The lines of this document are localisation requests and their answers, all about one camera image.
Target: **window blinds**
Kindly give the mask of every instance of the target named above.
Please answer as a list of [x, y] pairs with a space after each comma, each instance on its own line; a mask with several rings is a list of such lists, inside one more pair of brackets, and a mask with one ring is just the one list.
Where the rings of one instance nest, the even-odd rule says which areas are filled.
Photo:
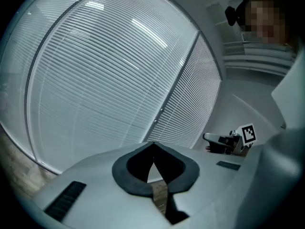
[[143, 140], [197, 29], [168, 0], [82, 0], [50, 32], [30, 76], [37, 158], [62, 172]]
[[147, 140], [192, 148], [210, 117], [220, 83], [216, 64], [200, 35]]
[[29, 156], [33, 156], [33, 153], [26, 132], [24, 114], [29, 68], [48, 29], [76, 1], [35, 0], [11, 32], [1, 58], [0, 122], [12, 140]]

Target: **floor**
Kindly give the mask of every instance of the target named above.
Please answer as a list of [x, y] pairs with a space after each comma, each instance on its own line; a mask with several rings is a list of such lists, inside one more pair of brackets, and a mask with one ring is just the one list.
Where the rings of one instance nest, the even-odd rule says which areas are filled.
[[[7, 176], [14, 193], [24, 198], [32, 198], [44, 185], [56, 177], [23, 154], [0, 127], [0, 165]], [[162, 181], [151, 183], [153, 202], [165, 214], [167, 185]]]

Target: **person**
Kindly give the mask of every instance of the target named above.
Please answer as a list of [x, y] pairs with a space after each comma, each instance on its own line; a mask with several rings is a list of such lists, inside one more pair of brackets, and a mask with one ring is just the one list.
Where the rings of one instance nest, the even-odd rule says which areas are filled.
[[298, 51], [298, 36], [290, 23], [285, 6], [277, 0], [243, 0], [234, 9], [225, 10], [230, 26], [236, 22], [243, 31], [251, 31], [263, 43], [288, 44]]

